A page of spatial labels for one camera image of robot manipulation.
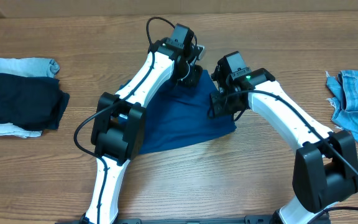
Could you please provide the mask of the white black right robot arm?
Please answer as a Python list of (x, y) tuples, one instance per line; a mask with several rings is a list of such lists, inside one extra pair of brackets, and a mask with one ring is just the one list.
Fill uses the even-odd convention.
[(251, 215), (246, 223), (330, 223), (328, 210), (358, 193), (356, 142), (347, 131), (333, 132), (303, 111), (266, 69), (251, 70), (239, 52), (217, 62), (210, 95), (212, 118), (261, 115), (295, 154), (294, 198), (272, 216)]

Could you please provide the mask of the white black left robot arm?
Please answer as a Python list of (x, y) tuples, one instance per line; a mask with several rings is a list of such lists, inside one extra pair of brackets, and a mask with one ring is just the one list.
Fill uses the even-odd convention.
[(129, 83), (113, 95), (101, 95), (90, 117), (96, 182), (80, 223), (114, 223), (124, 173), (144, 142), (147, 105), (167, 81), (195, 87), (202, 74), (196, 61), (203, 53), (194, 32), (177, 24), (170, 37), (150, 43), (143, 66)]

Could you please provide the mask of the teal blue shirt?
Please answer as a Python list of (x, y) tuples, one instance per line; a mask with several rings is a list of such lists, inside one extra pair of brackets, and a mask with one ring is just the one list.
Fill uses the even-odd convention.
[(147, 105), (140, 154), (167, 151), (225, 136), (236, 130), (230, 116), (207, 117), (209, 96), (216, 91), (207, 70), (194, 88), (165, 82)]

